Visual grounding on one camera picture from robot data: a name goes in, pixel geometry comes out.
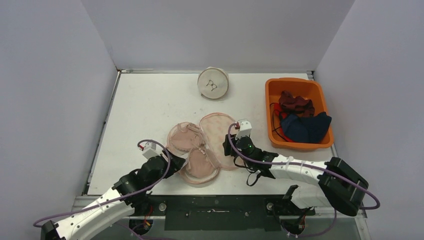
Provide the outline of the floral mesh laundry bag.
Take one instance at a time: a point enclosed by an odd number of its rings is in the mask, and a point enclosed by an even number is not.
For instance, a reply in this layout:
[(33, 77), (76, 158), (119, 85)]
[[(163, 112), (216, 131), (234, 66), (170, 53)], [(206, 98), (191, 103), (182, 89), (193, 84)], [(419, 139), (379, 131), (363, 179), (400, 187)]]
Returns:
[(213, 112), (204, 116), (198, 124), (193, 123), (203, 131), (209, 148), (220, 163), (220, 171), (234, 171), (238, 168), (234, 164), (233, 157), (224, 156), (223, 147), (228, 128), (234, 122), (235, 120), (225, 113)]

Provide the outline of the beige pink lace bra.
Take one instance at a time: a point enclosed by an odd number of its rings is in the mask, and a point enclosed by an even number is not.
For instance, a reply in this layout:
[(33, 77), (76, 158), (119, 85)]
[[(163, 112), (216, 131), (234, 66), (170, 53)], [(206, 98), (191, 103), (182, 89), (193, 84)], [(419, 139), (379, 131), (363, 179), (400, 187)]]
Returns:
[(205, 184), (220, 173), (221, 164), (209, 148), (203, 131), (194, 123), (175, 125), (168, 133), (167, 149), (185, 160), (178, 173), (188, 184)]

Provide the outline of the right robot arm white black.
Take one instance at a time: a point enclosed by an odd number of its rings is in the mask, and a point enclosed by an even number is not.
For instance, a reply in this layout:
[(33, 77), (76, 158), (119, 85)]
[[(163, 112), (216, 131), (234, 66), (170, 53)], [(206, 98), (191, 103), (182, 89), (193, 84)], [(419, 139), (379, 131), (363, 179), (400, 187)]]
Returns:
[(257, 178), (288, 179), (318, 188), (313, 191), (290, 187), (282, 201), (284, 211), (290, 215), (310, 207), (332, 207), (354, 217), (361, 209), (369, 183), (339, 157), (328, 161), (299, 160), (262, 150), (250, 137), (237, 138), (234, 134), (226, 134), (222, 146), (225, 156), (241, 158), (242, 167)]

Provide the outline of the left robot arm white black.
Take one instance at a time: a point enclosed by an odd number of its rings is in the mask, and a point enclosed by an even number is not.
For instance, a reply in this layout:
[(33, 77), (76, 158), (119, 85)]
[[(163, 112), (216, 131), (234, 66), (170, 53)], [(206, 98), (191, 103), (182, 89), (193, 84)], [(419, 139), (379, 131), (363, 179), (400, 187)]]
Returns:
[(57, 222), (41, 226), (42, 240), (90, 240), (120, 219), (144, 215), (149, 210), (149, 190), (187, 164), (187, 154), (174, 155), (168, 150), (153, 152), (140, 168), (130, 171), (103, 195), (81, 210)]

